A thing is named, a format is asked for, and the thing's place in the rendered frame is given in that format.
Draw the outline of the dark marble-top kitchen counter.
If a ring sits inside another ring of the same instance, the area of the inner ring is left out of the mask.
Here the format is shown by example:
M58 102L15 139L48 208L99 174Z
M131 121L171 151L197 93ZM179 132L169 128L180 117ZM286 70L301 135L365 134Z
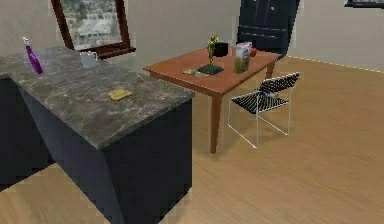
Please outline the dark marble-top kitchen counter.
M192 91L65 47L0 56L55 162L110 224L159 224L192 187ZM113 101L108 93L132 95Z

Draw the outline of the brown wooden table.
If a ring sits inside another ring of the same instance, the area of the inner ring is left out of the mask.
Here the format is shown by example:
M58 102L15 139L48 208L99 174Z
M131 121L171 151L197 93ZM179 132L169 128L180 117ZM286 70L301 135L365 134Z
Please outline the brown wooden table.
M240 86L264 69L267 69L265 78L271 78L276 60L279 57L280 54L278 53L258 51L254 57L250 58L248 70L241 74L236 74L233 72L235 50L231 47L227 56L215 60L215 62L223 68L222 72L201 78L184 74L184 71L187 69L197 69L208 62L207 50L200 49L148 65L144 70L148 71L151 77L165 80L211 97L210 153L215 154L218 141L222 98L228 92Z

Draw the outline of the green flat item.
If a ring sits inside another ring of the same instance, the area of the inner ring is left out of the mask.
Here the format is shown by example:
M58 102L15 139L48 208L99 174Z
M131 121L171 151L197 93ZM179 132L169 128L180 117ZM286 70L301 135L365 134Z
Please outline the green flat item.
M202 72L200 72L198 70L195 70L195 69L187 69L187 70L183 71L183 74L191 75L191 76L194 76L194 77L206 77L206 76L209 76L208 74L202 73Z

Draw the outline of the gold statuette on black base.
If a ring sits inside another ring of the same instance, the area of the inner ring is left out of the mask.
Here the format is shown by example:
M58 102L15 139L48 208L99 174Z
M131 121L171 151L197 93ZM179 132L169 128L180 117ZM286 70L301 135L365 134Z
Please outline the gold statuette on black base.
M222 68L220 66L217 66L213 63L214 50L215 50L215 45L217 41L218 41L218 35L212 36L210 38L210 41L208 42L208 46L207 46L209 63L207 65L200 67L198 69L199 72L209 74L209 75L215 75L222 71Z

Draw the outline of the black pot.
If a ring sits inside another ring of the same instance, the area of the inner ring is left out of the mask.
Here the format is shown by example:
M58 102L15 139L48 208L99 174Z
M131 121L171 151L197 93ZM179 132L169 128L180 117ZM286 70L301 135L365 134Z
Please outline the black pot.
M229 44L225 42L217 42L214 46L215 57L225 57L228 54Z

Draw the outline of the green and red cereal box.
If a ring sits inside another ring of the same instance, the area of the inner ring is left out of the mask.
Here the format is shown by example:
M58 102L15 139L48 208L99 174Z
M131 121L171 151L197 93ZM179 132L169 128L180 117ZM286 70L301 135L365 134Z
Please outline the green and red cereal box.
M252 43L243 42L235 46L234 72L241 74L248 70Z

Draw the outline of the yellow bread slice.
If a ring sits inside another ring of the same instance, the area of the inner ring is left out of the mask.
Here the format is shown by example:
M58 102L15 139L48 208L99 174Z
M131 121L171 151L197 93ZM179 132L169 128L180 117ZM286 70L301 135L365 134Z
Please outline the yellow bread slice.
M119 101L132 95L132 92L125 89L116 89L108 93L108 96L113 101Z

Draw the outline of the dark navy cupboard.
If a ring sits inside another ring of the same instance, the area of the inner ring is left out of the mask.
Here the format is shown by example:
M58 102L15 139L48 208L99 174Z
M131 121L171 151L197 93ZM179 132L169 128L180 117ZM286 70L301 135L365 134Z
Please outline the dark navy cupboard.
M300 0L241 0L236 43L284 57L289 48Z

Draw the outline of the brown framed window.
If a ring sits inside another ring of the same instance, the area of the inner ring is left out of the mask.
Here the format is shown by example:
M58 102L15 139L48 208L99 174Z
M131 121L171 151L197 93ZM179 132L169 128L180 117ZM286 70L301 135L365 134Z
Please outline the brown framed window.
M50 0L64 46L101 59L136 51L124 0Z

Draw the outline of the purple spray bottle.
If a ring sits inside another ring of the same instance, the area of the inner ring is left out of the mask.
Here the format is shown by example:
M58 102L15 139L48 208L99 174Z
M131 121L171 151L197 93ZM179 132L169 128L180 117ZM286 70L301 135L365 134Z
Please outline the purple spray bottle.
M33 50L32 50L32 48L30 46L30 43L29 43L29 40L26 37L23 37L23 42L24 42L24 45L25 45L25 48L26 48L26 51L27 51L27 56L28 56L28 58L30 60L30 63L32 65L34 71L37 74L42 74L43 73L42 67L40 65L40 62L39 62L38 58L33 53Z

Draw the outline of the black framed picture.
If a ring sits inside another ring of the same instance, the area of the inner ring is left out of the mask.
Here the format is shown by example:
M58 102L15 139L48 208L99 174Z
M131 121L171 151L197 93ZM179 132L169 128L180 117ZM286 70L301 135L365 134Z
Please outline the black framed picture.
M345 7L384 9L384 0L347 0Z

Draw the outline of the black mesh white-frame chair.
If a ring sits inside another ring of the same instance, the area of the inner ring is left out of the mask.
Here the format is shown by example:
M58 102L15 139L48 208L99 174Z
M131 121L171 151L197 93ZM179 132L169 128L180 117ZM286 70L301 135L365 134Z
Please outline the black mesh white-frame chair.
M290 134L291 127L291 108L292 108L292 92L297 81L299 80L300 73L294 72L284 76L275 78L268 78L261 82L260 86L254 91L232 97L228 100L228 114L227 114L227 125L237 135L244 139L254 149L259 146L259 121L263 121L272 128L285 136ZM256 119L256 135L255 142L251 142L243 134L241 134L235 127L231 125L231 105L235 104L240 108L244 109L248 113L255 116ZM283 131L270 121L266 120L261 116L262 113L281 108L283 106L288 107L288 119L287 119L287 130Z

